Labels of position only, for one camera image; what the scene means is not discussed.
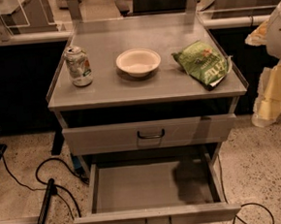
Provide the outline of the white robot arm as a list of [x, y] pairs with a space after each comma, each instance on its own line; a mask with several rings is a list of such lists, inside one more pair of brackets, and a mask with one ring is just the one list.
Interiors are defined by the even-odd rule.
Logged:
[[281, 114], [281, 1], [270, 18], [249, 34], [245, 43], [265, 45], [267, 53], [279, 59], [272, 69], [263, 68], [257, 87], [252, 123], [264, 128], [274, 123]]

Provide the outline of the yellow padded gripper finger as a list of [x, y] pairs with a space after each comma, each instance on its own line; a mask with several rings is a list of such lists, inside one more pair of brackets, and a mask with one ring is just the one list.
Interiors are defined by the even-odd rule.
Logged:
[[281, 114], [281, 60], [273, 68], [263, 68], [257, 89], [252, 123], [265, 128]]

